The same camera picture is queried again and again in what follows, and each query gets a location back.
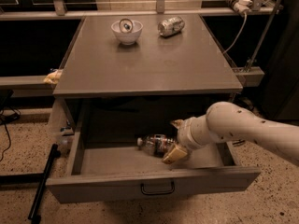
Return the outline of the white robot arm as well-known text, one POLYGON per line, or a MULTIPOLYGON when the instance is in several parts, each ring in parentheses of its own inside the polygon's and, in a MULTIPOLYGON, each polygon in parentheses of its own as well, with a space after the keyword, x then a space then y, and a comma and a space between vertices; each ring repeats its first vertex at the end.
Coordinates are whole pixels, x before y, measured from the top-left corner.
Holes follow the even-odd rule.
POLYGON ((183 160, 208 144, 245 140, 296 166, 299 165, 299 127, 262 119, 229 102, 211 105, 205 115, 171 122, 177 142, 164 154, 163 163, 183 160))

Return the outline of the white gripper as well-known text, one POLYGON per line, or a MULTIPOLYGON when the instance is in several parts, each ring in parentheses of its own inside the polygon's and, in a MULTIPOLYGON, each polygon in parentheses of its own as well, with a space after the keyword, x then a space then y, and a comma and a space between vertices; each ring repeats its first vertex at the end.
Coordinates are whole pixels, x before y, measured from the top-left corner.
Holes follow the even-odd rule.
POLYGON ((216 143, 219 137, 208 129, 206 116, 189 119, 176 119, 170 122, 178 129, 178 142, 173 144, 164 154, 162 162, 171 164, 182 160, 188 155, 188 150, 197 150, 208 144, 216 143))

